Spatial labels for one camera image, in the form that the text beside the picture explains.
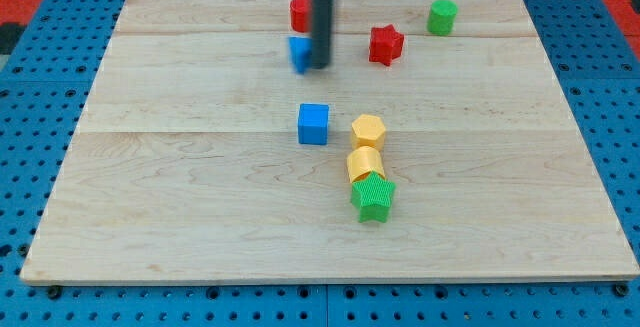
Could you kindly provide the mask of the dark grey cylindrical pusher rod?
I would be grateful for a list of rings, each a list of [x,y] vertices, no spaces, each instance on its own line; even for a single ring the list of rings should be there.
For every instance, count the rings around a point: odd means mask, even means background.
[[[324,69],[331,62],[334,0],[312,0],[311,66]]]

